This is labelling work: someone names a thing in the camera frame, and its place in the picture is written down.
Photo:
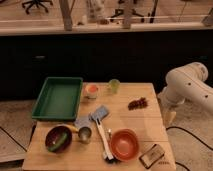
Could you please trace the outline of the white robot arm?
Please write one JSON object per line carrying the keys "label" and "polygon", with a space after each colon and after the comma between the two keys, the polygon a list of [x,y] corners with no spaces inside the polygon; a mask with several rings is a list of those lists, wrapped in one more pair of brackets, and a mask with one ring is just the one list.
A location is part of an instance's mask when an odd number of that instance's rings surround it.
{"label": "white robot arm", "polygon": [[174,120],[175,108],[183,104],[186,99],[213,114],[213,87],[205,84],[207,78],[208,69],[200,62],[174,68],[166,74],[166,86],[157,95],[165,127]]}

